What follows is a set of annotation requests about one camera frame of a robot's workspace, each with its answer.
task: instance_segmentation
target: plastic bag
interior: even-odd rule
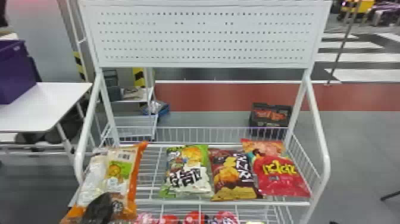
[[[104,179],[105,191],[111,193],[113,219],[132,220],[136,217],[136,185],[140,160],[147,142],[128,148],[110,149]]]
[[[104,193],[102,186],[107,171],[107,156],[96,155],[90,159],[89,171],[80,188],[77,205],[86,207],[95,198]]]
[[[211,192],[207,166],[207,145],[185,145],[168,148],[167,170],[160,196],[176,197],[180,193]]]
[[[280,156],[286,151],[283,142],[278,141],[252,141],[241,139],[243,150],[245,151],[250,165],[253,165],[256,158],[266,155]]]
[[[215,194],[211,201],[254,199],[258,197],[245,153],[209,149]]]
[[[266,155],[254,161],[253,169],[263,195],[310,196],[304,180],[288,158]]]

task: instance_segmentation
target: white stripe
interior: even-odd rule
[[[0,133],[0,142],[14,142],[16,133]]]
[[[342,44],[341,41],[332,41],[332,42],[321,42],[320,48],[340,48]],[[371,42],[347,42],[345,44],[345,48],[383,48],[378,44]]]
[[[316,61],[334,62],[337,53],[319,53]],[[340,62],[400,62],[400,54],[389,53],[365,53],[353,54],[343,53],[339,59]]]
[[[392,41],[400,42],[400,36],[393,33],[376,33],[376,35],[381,36],[383,38],[388,38]]]
[[[400,82],[400,69],[336,69],[333,75],[342,82]]]
[[[345,34],[344,33],[324,33],[322,35],[322,38],[344,38]],[[349,34],[349,36],[347,36],[347,39],[358,39],[358,37]]]

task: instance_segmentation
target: orange chip bag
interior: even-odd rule
[[[136,185],[140,160],[147,142],[128,148],[111,149],[108,152],[108,167],[104,178],[105,191],[111,193],[113,219],[136,218]]]

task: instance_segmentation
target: perforated metal panel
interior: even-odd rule
[[[81,0],[98,66],[307,68],[330,1]]]

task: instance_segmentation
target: snack packaging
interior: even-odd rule
[[[141,213],[133,224],[158,224],[158,219],[154,218],[150,213]]]
[[[143,141],[131,147],[111,148],[107,151],[107,155],[92,157],[89,173],[83,181],[77,204],[60,223],[80,223],[88,209],[86,206],[106,192],[111,198],[113,213],[111,220],[134,220],[139,165],[147,144]]]
[[[239,219],[230,211],[219,211],[209,224],[239,224]]]
[[[173,214],[165,214],[161,217],[158,224],[179,224],[179,218]]]
[[[183,224],[206,224],[206,223],[208,223],[208,216],[203,212],[200,213],[199,211],[191,211],[183,219]]]
[[[60,224],[79,224],[84,213],[84,207],[73,206],[63,219],[61,219]]]
[[[240,141],[251,165],[254,164],[256,158],[266,155],[280,156],[286,151],[283,142],[280,140],[252,141],[248,139],[241,139]]]
[[[161,197],[176,197],[180,193],[210,193],[207,175],[208,146],[185,145],[167,149],[167,170]]]
[[[113,219],[132,220],[136,217],[136,184],[140,160],[147,147],[141,142],[128,148],[110,149],[104,179],[105,191],[111,193]]]
[[[310,192],[289,158],[266,155],[254,161],[258,189],[263,195],[310,197]]]
[[[215,190],[211,201],[258,197],[245,153],[235,150],[209,149],[209,155]]]

